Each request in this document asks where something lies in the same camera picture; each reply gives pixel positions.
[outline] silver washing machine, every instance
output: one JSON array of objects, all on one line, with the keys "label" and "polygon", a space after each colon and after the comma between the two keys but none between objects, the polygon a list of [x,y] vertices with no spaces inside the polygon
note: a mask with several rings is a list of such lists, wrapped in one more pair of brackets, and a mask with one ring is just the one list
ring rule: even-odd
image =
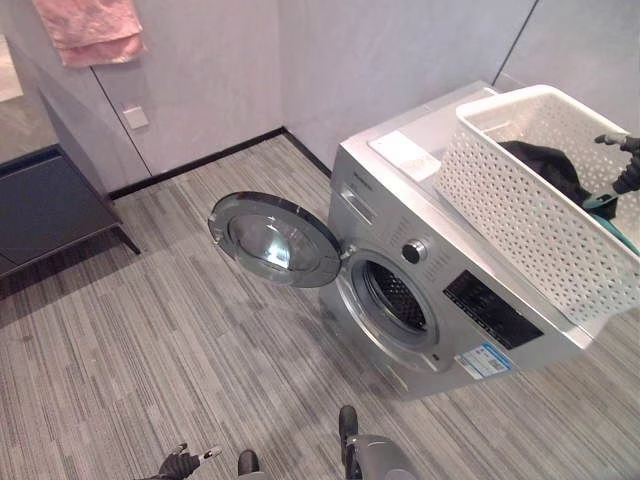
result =
[{"label": "silver washing machine", "polygon": [[535,369],[592,341],[433,188],[455,106],[490,94],[474,84],[343,142],[328,226],[258,192],[222,198],[209,218],[214,242],[247,270],[320,287],[405,398]]}]

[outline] sticker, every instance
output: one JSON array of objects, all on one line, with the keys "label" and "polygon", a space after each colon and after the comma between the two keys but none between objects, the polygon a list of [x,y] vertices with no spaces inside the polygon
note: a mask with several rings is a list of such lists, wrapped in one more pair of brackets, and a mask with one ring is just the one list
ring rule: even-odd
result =
[{"label": "sticker", "polygon": [[513,364],[509,359],[490,343],[483,343],[462,355],[456,355],[454,358],[476,380],[513,369]]},{"label": "sticker", "polygon": [[398,130],[369,142],[369,146],[416,182],[421,182],[440,169],[440,160]]}]

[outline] electrical outlet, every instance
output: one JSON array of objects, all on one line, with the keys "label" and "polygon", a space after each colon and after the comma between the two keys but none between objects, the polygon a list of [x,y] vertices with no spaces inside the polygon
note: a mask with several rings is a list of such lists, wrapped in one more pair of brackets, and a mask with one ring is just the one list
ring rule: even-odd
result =
[{"label": "electrical outlet", "polygon": [[144,110],[142,110],[141,106],[129,108],[122,112],[122,115],[127,120],[129,124],[129,128],[131,130],[135,130],[136,128],[146,127],[149,125],[149,120],[147,116],[144,114]]}]

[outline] washing machine door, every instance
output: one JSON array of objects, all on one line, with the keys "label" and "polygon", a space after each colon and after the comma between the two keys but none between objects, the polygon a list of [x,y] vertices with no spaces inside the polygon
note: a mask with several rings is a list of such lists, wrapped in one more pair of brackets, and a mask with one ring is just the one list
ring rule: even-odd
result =
[{"label": "washing machine door", "polygon": [[340,271],[340,244],[304,208],[260,192],[219,200],[208,220],[214,243],[250,272],[293,287],[319,287]]}]

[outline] black baseboard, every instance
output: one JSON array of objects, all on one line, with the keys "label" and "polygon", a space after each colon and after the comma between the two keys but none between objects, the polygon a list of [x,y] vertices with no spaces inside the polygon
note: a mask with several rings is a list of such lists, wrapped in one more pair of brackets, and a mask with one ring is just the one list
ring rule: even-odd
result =
[{"label": "black baseboard", "polygon": [[169,178],[175,177],[177,175],[181,175],[186,173],[194,168],[202,167],[211,162],[215,162],[216,160],[220,160],[221,158],[228,157],[229,155],[233,155],[234,153],[245,150],[249,147],[253,147],[259,143],[264,142],[265,140],[269,140],[271,138],[277,137],[278,135],[284,135],[287,140],[289,140],[311,163],[313,163],[322,173],[324,173],[327,177],[331,177],[331,170],[329,170],[319,159],[316,157],[311,150],[304,146],[304,144],[298,140],[291,132],[289,132],[285,127],[279,127],[275,130],[271,130],[270,132],[264,133],[262,135],[258,135],[257,137],[251,138],[247,141],[234,145],[233,147],[225,148],[216,153],[212,153],[211,155],[207,155],[206,157],[200,158],[198,160],[194,160],[193,162],[189,162],[185,165],[181,165],[178,168],[174,168],[167,172],[161,173],[159,175],[155,175],[151,178],[145,178],[139,182],[133,183],[131,185],[127,185],[126,187],[119,188],[118,190],[114,190],[109,194],[112,200],[115,200],[120,197],[124,197],[125,195],[129,195],[130,193],[137,192],[138,190],[142,190],[143,188],[149,187],[151,185],[155,185],[156,183],[160,183],[164,180],[168,180]]},{"label": "black baseboard", "polygon": [[302,153],[307,160],[313,163],[318,170],[324,173],[327,177],[331,178],[331,170],[327,168],[327,166],[320,161],[318,157],[316,157],[311,150],[309,150],[304,143],[302,143],[298,138],[291,133],[289,130],[284,128],[284,132],[282,134],[285,136],[287,140],[289,140],[293,145]]}]

